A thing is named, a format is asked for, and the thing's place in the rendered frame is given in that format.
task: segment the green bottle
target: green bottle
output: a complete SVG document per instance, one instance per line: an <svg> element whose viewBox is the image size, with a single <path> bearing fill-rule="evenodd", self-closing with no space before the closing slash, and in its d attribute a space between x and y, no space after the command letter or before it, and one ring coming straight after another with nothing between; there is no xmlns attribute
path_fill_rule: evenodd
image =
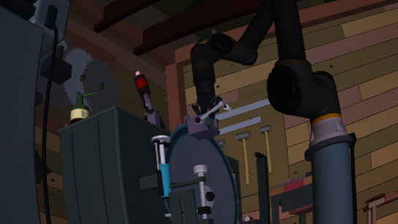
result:
<svg viewBox="0 0 398 224"><path fill-rule="evenodd" d="M80 92L78 92L78 95L76 97L77 103L76 105L72 106L72 108L70 108L70 124L74 124L80 121L81 119L89 117L89 107L83 104L83 97L87 97L93 94L96 94L96 92L86 95L83 95Z"/></svg>

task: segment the ceiling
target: ceiling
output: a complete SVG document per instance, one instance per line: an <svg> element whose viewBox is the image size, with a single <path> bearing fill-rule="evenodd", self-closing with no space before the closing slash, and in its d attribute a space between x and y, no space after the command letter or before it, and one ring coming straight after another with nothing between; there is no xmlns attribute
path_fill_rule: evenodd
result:
<svg viewBox="0 0 398 224"><path fill-rule="evenodd" d="M95 0L98 4L102 6L107 6L111 2L115 0ZM179 15L183 12L192 10L194 8L200 7L204 4L211 3L216 0L162 0L157 3L144 8L128 17L125 20L134 24L138 28L144 30L150 26L153 26L157 23L160 23L168 18L172 18L176 15ZM308 7L312 7L312 5L316 5L319 2L329 2L330 0L300 0L297 1L298 10L302 10ZM229 20L228 22L218 24L214 26L217 30L217 33L223 33L226 31L230 31L233 29L237 29L242 26L246 26L253 19L255 14L245 15L240 18L236 18L233 20ZM207 29L203 29L201 31L197 31L193 34L187 35L180 39L174 40L166 44L170 48L176 50L182 48L186 45L197 42L201 37L210 34L211 29L213 27L208 27Z"/></svg>

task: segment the blue cylinder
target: blue cylinder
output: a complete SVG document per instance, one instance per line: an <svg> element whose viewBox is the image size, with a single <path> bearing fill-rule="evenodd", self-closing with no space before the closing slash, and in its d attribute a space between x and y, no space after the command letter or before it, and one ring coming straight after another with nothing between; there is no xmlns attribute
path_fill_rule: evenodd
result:
<svg viewBox="0 0 398 224"><path fill-rule="evenodd" d="M171 184L170 164L167 163L159 164L159 168L162 172L163 192L165 193L162 196L162 198L168 198L168 194L173 192L170 188Z"/></svg>
<svg viewBox="0 0 398 224"><path fill-rule="evenodd" d="M311 163L314 223L353 224L348 144L336 143L314 152Z"/></svg>

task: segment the bottle label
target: bottle label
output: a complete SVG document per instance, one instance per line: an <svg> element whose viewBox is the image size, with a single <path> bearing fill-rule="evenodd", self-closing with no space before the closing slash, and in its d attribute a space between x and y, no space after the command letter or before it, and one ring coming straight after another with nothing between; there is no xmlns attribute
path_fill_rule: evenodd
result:
<svg viewBox="0 0 398 224"><path fill-rule="evenodd" d="M75 109L73 111L70 111L70 120L73 119L85 119L89 117L89 111L84 110L84 109Z"/></svg>

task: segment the ceiling beam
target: ceiling beam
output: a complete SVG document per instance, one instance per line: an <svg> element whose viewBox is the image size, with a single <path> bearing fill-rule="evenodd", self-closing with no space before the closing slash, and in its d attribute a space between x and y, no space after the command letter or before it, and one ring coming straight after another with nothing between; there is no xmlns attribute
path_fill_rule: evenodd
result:
<svg viewBox="0 0 398 224"><path fill-rule="evenodd" d="M183 12L144 29L143 44L134 48L134 54L140 56L189 34L252 14L262 3L263 0L218 0Z"/></svg>
<svg viewBox="0 0 398 224"><path fill-rule="evenodd" d="M104 8L102 21L94 25L94 31L100 33L120 20L157 3L160 0L116 0Z"/></svg>

